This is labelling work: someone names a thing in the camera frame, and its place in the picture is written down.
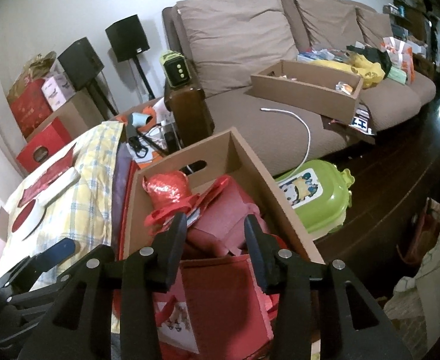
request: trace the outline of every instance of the cartoon sticker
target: cartoon sticker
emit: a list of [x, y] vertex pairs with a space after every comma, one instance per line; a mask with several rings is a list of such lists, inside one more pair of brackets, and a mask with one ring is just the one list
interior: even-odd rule
[[311, 168], [280, 181], [278, 185], [293, 209], [311, 202], [323, 193], [322, 185]]

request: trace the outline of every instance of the green lid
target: green lid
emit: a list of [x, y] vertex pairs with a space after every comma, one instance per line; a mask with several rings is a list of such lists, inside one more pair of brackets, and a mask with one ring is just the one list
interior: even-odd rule
[[277, 179], [309, 233], [331, 226], [345, 214], [351, 206], [348, 188], [354, 182], [348, 169], [339, 172], [335, 165], [322, 160], [308, 161]]

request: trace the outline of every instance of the purple fabric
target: purple fabric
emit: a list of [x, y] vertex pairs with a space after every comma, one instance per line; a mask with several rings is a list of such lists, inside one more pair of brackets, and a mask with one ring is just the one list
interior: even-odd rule
[[111, 199], [111, 247], [118, 258], [118, 244], [121, 231], [121, 219], [123, 216], [123, 204], [128, 182], [128, 172], [132, 157], [128, 152], [127, 144], [122, 142], [118, 146], [117, 162], [113, 172], [113, 193]]

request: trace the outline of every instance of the black bag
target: black bag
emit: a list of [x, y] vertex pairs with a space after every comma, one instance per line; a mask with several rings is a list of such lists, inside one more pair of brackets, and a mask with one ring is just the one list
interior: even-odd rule
[[347, 50], [356, 52], [357, 54], [364, 55], [366, 59], [370, 62], [378, 62], [382, 66], [382, 70], [385, 72], [385, 77], [390, 73], [390, 69], [392, 68], [392, 61], [390, 60], [390, 56], [386, 51], [381, 52], [377, 48], [365, 46], [364, 49], [360, 49], [355, 46], [347, 46]]

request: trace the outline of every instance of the portable speaker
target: portable speaker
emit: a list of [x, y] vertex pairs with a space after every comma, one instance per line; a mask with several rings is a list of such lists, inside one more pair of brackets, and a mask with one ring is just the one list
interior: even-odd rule
[[182, 54], [167, 50], [160, 56], [160, 64], [171, 88], [178, 88], [190, 82], [190, 71]]
[[104, 68], [87, 38], [73, 43], [58, 56], [58, 61], [65, 69], [76, 91], [82, 90]]
[[113, 23], [105, 32], [118, 62], [132, 59], [150, 48], [137, 15]]

